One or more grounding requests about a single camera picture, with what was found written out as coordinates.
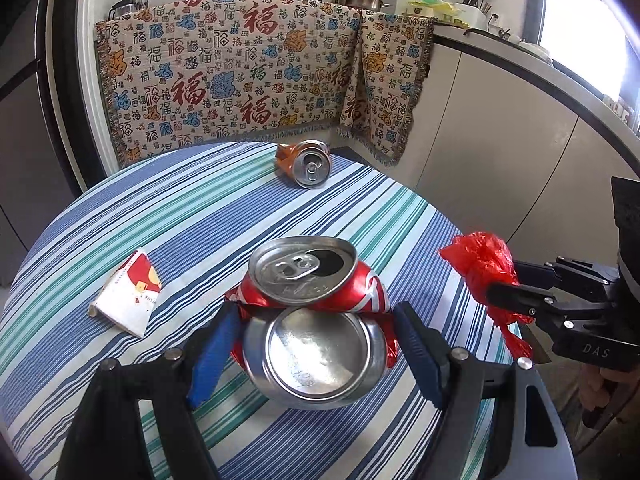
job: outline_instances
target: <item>patterned cloth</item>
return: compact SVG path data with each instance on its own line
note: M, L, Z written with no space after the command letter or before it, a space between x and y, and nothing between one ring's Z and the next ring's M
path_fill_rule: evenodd
M342 237L451 344L507 362L500 333L437 249L458 233L433 206L373 168L332 156L321 189L274 170L273 144L195 146L123 170L44 231L0 319L0 406L20 462L53 479L65 432L98 363L146 362L209 322L253 249L287 235ZM146 250L163 288L144 339L89 318L118 264ZM465 479L478 474L491 403L482 406ZM149 402L142 423L157 480L170 476ZM375 389L340 410L287 410L231 360L195 416L225 480L409 478L438 413L400 355Z
M363 10L340 132L383 164L400 160L426 76L433 21Z
M340 118L341 133L396 164L433 23L364 19L361 27L359 10L315 0L186 0L98 23L120 166L203 142L291 136Z

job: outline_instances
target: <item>pull tab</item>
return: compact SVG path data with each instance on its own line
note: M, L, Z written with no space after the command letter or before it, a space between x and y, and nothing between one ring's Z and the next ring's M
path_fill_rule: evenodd
M292 282L318 270L320 260L308 253L288 254L272 264L277 279Z
M306 177L309 182L315 182L318 179L318 165L310 162L306 165Z

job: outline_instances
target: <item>white cabinet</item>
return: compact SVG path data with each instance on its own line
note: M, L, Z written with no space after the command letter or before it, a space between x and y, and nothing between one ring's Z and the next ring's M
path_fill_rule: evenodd
M607 141L578 119L558 167L509 242L513 256L537 263L566 256L615 266L612 176L638 179Z
M377 170L409 189L415 189L436 138L459 62L460 51L439 44L433 45L429 74L424 80L420 100L414 108L414 126L404 153L395 166L384 166L378 162L358 140L345 139L336 134L332 145L349 146Z
M462 232L508 239L545 187L576 120L539 88L462 54L416 191Z

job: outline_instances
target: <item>striped tablecloth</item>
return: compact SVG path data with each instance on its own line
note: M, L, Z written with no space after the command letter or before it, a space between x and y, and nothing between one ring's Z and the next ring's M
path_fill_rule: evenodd
M244 142L156 156L82 195L44 231L0 322L2 414L34 480L55 476L98 362L145 362L183 343L215 315L253 249L270 238L349 240L392 303L410 301L450 344L508 362L483 307L436 252L457 233L441 213L376 170L337 156L322 189L300 189L274 170L274 150ZM147 250L164 286L144 339L87 316L105 279L137 247ZM150 402L141 401L141 414L156 479L164 480L170 473ZM438 418L402 356L369 395L327 412L267 400L229 361L195 415L225 480L406 479ZM486 402L465 479L478 474L490 415Z

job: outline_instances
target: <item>cabinet door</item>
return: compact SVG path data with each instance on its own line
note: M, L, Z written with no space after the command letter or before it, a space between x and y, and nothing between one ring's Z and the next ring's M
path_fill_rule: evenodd
M335 146L349 146L381 173L409 189L415 189L436 138L459 62L460 51L433 45L429 75L424 80L420 99L415 105L414 124L398 164L385 166L380 163L359 140L345 139L335 134Z
M545 187L576 120L539 88L462 54L416 191L463 233L508 239Z
M27 250L18 240L9 221L0 209L0 286L9 286L18 272Z
M513 256L537 263L566 256L615 266L612 176L638 179L607 141L578 119L558 167L509 242Z
M0 101L0 204L27 248L74 196L53 150L32 75Z

